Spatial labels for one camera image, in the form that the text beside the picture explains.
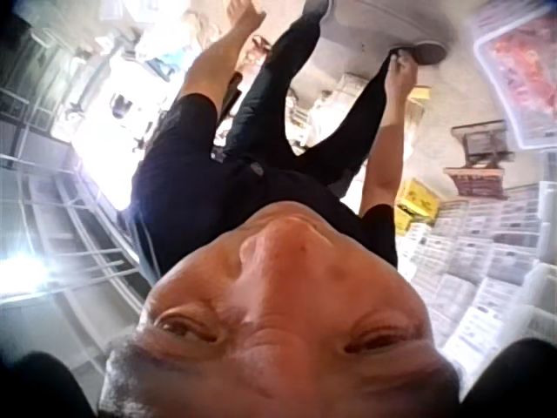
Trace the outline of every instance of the shoe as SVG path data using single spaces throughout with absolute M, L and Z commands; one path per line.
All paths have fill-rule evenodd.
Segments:
M 302 15 L 317 15 L 320 19 L 329 16 L 334 7 L 333 0 L 305 0 Z
M 399 46 L 395 50 L 405 50 L 412 55 L 418 65 L 436 65 L 448 55 L 443 44 L 436 41 L 418 42 L 412 46 Z

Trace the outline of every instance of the leg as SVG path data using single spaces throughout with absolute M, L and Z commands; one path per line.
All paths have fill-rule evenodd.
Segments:
M 340 198 L 346 194 L 353 177 L 372 149 L 386 106 L 385 79 L 388 66 L 389 58 L 362 91 L 339 128 L 329 138 L 298 157 L 302 172 L 330 186 Z
M 286 93 L 319 40 L 319 13 L 308 13 L 278 39 L 234 118 L 227 156 L 257 156 L 268 164 L 292 166 L 294 153 L 285 135 Z

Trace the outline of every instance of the black shirt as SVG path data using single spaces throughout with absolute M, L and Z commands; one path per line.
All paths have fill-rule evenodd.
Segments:
M 193 95 L 182 98 L 178 109 L 134 176 L 128 211 L 138 252 L 155 271 L 154 280 L 185 255 L 281 201 L 310 207 L 339 232 L 397 266 L 392 207 L 375 206 L 360 218 L 305 174 L 248 157 L 215 161 L 215 106 Z

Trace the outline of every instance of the hand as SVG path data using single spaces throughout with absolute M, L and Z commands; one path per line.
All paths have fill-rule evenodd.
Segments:
M 398 56 L 392 54 L 385 81 L 387 103 L 404 105 L 417 80 L 418 65 L 412 56 L 404 50 L 400 50 Z
M 253 33 L 261 26 L 266 13 L 253 4 L 253 0 L 230 0 L 226 6 L 226 15 L 232 28 Z

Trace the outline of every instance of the floor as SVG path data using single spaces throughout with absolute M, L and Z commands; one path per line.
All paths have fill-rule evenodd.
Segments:
M 267 19 L 259 33 L 271 42 L 299 16 L 304 4 L 304 0 L 260 2 L 267 11 Z M 390 42 L 433 37 L 449 44 L 450 53 L 445 62 L 439 67 L 419 72 L 419 84 L 432 87 L 432 98 L 427 104 L 414 153 L 406 161 L 404 177 L 417 178 L 443 198 L 450 199 L 456 194 L 456 189 L 442 169 L 464 165 L 464 153 L 457 140 L 451 136 L 450 129 L 505 117 L 472 53 L 473 38 L 467 29 L 467 19 L 473 7 L 479 3 L 481 0 L 337 0 L 333 15 L 324 21 L 317 49 L 292 83 L 300 103 L 310 107 L 321 91 L 334 88 L 344 72 L 371 77 L 378 69 L 383 54 L 388 51 Z M 380 18 L 376 18 L 373 21 L 373 13 L 377 10 L 370 9 L 370 4 L 373 7 L 380 6 L 382 9 L 378 10 L 386 11 L 392 20 L 382 23 Z M 192 0 L 191 5 L 206 13 L 225 30 L 225 11 L 219 1 Z M 427 26 L 422 24 L 418 29 L 418 32 L 424 32 L 420 36 L 405 27 L 391 24 L 400 19 L 413 19 L 420 23 L 428 18 L 436 20 L 443 28 L 431 31 L 432 25 L 427 22 Z M 369 29 L 372 24 L 382 25 L 381 30 Z M 389 25 L 399 32 L 389 33 L 385 29 Z M 509 146 L 514 147 L 511 138 Z M 506 169 L 504 186 L 538 181 L 539 166 L 537 153 L 517 153 L 513 163 L 503 165 Z

